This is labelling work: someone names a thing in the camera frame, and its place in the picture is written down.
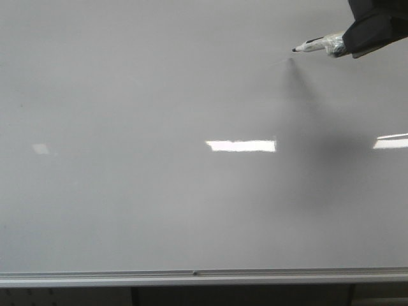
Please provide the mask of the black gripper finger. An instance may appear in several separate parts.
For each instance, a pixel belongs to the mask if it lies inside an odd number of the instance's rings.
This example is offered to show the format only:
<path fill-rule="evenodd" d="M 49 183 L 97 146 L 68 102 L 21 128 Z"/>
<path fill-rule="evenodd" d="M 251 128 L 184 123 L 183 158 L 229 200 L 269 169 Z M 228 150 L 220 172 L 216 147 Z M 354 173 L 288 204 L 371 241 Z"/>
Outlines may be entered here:
<path fill-rule="evenodd" d="M 407 1 L 348 0 L 355 22 L 368 19 L 407 21 Z"/>
<path fill-rule="evenodd" d="M 354 59 L 407 38 L 407 19 L 373 15 L 356 21 L 343 35 L 345 48 Z"/>

